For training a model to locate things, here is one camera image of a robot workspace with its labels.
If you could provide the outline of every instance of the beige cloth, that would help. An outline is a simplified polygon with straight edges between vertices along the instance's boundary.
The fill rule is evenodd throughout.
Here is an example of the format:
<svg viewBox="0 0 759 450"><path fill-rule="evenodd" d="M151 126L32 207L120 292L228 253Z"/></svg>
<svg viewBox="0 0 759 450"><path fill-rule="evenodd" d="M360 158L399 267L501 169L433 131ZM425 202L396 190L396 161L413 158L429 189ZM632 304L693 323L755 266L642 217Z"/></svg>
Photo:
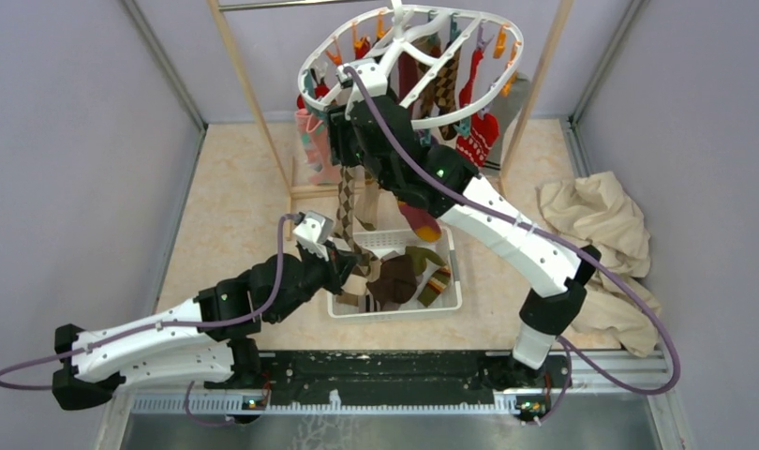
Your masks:
<svg viewBox="0 0 759 450"><path fill-rule="evenodd" d="M649 232L642 210L611 172L561 181L540 189L543 218L557 233L579 247L601 253L601 263L622 279L657 315L661 304L634 278L650 268ZM587 283L587 300L573 328L610 333L631 353L650 354L658 332L647 316L607 277L595 274Z"/></svg>

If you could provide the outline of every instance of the laundry basket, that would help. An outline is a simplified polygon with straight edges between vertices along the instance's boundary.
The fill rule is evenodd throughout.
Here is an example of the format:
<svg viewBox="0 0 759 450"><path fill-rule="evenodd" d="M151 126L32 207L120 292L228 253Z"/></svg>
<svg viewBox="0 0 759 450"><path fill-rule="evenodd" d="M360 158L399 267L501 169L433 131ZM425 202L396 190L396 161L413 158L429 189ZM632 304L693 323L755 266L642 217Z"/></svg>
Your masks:
<svg viewBox="0 0 759 450"><path fill-rule="evenodd" d="M459 281L454 238L446 227L440 227L442 234L438 242L429 243L421 240L411 230L387 230L381 232L357 232L355 242L361 247L371 250L382 258L392 251L403 254L405 247L416 246L434 250L448 262L452 271L452 279L438 298L425 307L415 298L401 305L396 311L359 312L358 307L345 305L335 301L335 296L327 293L327 312L330 317L342 323L372 323L390 320L421 320L434 319L451 314L462 307L462 290Z"/></svg>

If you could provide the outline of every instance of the wooden pole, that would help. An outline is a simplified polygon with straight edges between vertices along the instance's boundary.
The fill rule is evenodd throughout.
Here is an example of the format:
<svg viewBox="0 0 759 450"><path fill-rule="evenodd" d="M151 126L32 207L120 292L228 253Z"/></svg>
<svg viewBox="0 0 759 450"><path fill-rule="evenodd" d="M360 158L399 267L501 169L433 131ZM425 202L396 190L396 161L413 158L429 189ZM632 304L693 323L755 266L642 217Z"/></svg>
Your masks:
<svg viewBox="0 0 759 450"><path fill-rule="evenodd" d="M269 128L266 126L266 120L263 118L263 113L260 111L260 105L256 99L255 92L253 91L250 78L247 76L245 70L245 64L242 61L242 56L239 54L239 48L236 46L236 40L233 38L231 28L228 26L228 21L225 20L225 14L219 10L219 0L207 0L208 7L211 9L211 15L214 17L214 23L216 24L219 35L222 36L222 43L225 44L225 50L228 52L228 57L231 59L233 69L236 71L236 78L239 79L239 84L242 85L242 92L245 94L245 99L250 105L250 110L253 112L256 124L258 125L261 136L266 142L266 145L272 150L272 155L275 157L275 164L280 171L280 177L283 179L283 186L286 188L286 193L291 195L291 183L289 182L286 171L283 170L283 165L280 162L280 155L277 153L275 142L272 140L272 135L269 134Z"/></svg>
<svg viewBox="0 0 759 450"><path fill-rule="evenodd" d="M500 190L501 195L506 197L506 175L509 173L512 167L512 156L517 151L517 147L520 146L520 142L523 139L523 130L526 128L526 122L531 117L531 112L534 110L534 104L537 102L537 96L540 95L540 88L543 87L543 81L545 74L548 72L548 68L551 66L551 60L553 60L554 53L556 53L556 47L558 46L558 40L561 37L561 32L564 29L564 24L567 22L567 18L570 16L570 9L573 7L573 0L561 0L558 4L556 11L556 17L551 24L551 30L548 32L548 38L545 41L545 48L540 55L540 62L537 64L537 71L534 72L534 78L531 81L531 95L528 96L526 103L523 105L523 110L517 117L517 124L514 126L514 132L512 140L509 142L509 148L507 148L503 161L501 162L500 172Z"/></svg>

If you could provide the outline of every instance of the beige marble tabletop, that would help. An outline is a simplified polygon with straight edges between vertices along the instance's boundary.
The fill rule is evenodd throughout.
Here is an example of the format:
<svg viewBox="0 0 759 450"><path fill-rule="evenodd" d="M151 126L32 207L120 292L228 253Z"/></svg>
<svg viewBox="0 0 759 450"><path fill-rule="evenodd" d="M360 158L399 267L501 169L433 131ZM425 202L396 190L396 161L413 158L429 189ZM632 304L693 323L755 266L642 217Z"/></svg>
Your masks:
<svg viewBox="0 0 759 450"><path fill-rule="evenodd" d="M293 124L270 124L276 145L296 152ZM557 120L528 122L507 182L508 200L543 224L536 187L572 177ZM275 227L288 205L271 158L254 125L211 125L186 203L157 310L171 308L223 278L234 277L276 252ZM299 201L295 210L335 217L336 199ZM405 229L394 198L383 193L381 230ZM320 291L283 323L265 324L253 336L264 350L453 350L510 349L528 283L495 253L459 230L454 232L463 306L451 316L404 322L342 324L327 314ZM296 253L292 242L286 251ZM581 348L616 348L600 334L565 334Z"/></svg>

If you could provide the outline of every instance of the wooden frame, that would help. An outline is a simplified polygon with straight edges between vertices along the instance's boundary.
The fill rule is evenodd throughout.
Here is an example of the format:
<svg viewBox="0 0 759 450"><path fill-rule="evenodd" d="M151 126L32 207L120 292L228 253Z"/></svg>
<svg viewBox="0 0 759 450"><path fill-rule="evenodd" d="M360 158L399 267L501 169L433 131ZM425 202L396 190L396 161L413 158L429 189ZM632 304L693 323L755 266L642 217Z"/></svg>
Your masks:
<svg viewBox="0 0 759 450"><path fill-rule="evenodd" d="M328 3L352 3L365 0L280 0L269 3L254 3L244 5L226 5L221 6L219 0L206 0L208 6L211 9L211 14L214 17L219 35L222 37L222 42L225 44L225 49L228 52L228 57L231 59L233 69L236 72L236 77L239 80L239 84L242 86L242 92L245 95L245 100L250 107L250 110L255 117L256 124L259 127L260 134L272 151L272 155L275 159L277 169L280 171L280 177L283 180L283 185L289 195L289 209L292 212L294 202L303 199L315 199L319 197L330 197L337 195L337 187L335 186L295 186L293 182L294 173L296 170L294 159L291 160L291 174L286 174L281 164L280 155L277 152L275 142L272 140L272 135L269 133L269 128L266 125L266 119L263 117L263 113L260 110L260 105L256 99L255 92L253 91L252 83L247 75L244 61L241 54L239 54L236 40L233 37L233 32L228 25L228 21L225 19L225 12L231 11L244 11L250 9L266 9L266 8L285 8L285 7L300 7L300 6L314 6ZM540 55L540 61L537 64L537 69L534 72L534 76L531 80L531 94L523 105L523 110L517 117L517 124L514 127L513 136L510 140L509 147L504 151L501 157L501 170L499 174L498 186L501 195L504 197L506 194L506 187L504 180L509 170L512 167L512 156L520 146L523 138L523 130L526 127L526 123L531 117L531 112L534 110L534 104L537 101L537 96L540 94L545 74L550 68L551 61L556 53L556 47L558 46L561 32L564 29L564 25L567 22L567 18L570 16L570 10L573 7L573 0L561 0L558 5L556 16L551 24L550 31L548 32L548 38L545 42L545 47ZM358 190L362 189L362 184L357 187Z"/></svg>

